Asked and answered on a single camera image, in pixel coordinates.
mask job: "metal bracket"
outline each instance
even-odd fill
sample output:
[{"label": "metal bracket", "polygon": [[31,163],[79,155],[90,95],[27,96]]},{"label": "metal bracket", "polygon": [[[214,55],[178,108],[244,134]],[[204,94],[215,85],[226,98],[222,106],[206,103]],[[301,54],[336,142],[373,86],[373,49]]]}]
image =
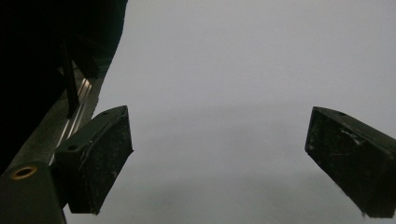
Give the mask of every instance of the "metal bracket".
[{"label": "metal bracket", "polygon": [[65,223],[63,207],[98,214],[133,152],[127,106],[97,115],[55,151],[0,177],[0,223]]}]

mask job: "black plastic part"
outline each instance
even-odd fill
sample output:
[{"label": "black plastic part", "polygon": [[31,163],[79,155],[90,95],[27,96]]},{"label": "black plastic part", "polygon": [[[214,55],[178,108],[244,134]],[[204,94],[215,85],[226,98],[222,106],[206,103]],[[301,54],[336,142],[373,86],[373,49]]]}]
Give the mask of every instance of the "black plastic part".
[{"label": "black plastic part", "polygon": [[9,170],[0,178],[0,189],[0,223],[66,223],[46,163],[31,162]]},{"label": "black plastic part", "polygon": [[67,117],[71,118],[79,105],[78,101],[78,93],[76,86],[76,78],[73,69],[72,59],[70,57],[69,52],[69,44],[67,43],[67,39],[64,37],[61,40],[61,55],[62,55],[62,64],[64,70],[64,80],[67,89],[67,99],[69,103],[69,112],[67,113]]},{"label": "black plastic part", "polygon": [[98,214],[132,152],[126,105],[102,112],[62,143],[55,163],[67,182],[70,211]]},{"label": "black plastic part", "polygon": [[305,151],[369,217],[393,217],[396,140],[339,111],[314,107]]}]

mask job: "screw hole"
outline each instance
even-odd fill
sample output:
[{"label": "screw hole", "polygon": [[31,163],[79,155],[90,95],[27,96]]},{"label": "screw hole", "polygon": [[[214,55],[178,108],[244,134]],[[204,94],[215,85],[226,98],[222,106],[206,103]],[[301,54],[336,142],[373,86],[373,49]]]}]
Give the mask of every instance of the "screw hole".
[{"label": "screw hole", "polygon": [[73,151],[73,150],[76,150],[77,148],[78,148],[78,146],[72,145],[72,146],[68,147],[67,150]]},{"label": "screw hole", "polygon": [[37,171],[37,167],[26,166],[26,167],[23,167],[23,168],[17,170],[16,172],[14,172],[14,174],[12,174],[12,176],[11,176],[11,179],[14,179],[14,180],[24,179],[26,177],[33,175],[36,171]]}]

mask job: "white tabletop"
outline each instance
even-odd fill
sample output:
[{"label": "white tabletop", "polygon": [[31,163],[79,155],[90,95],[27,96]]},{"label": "white tabletop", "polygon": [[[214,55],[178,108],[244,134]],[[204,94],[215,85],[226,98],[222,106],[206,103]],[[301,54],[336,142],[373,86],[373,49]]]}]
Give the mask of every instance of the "white tabletop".
[{"label": "white tabletop", "polygon": [[77,223],[394,223],[304,151],[314,105],[396,137],[396,2],[130,0],[95,114],[135,152]]}]

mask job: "gray surface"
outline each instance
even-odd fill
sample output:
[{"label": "gray surface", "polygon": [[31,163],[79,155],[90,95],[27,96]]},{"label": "gray surface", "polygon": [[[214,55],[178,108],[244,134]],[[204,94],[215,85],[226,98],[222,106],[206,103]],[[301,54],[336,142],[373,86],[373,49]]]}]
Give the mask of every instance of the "gray surface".
[{"label": "gray surface", "polygon": [[68,223],[394,223],[304,152],[312,106],[396,137],[396,2],[134,0],[95,113],[135,152],[102,213]]}]

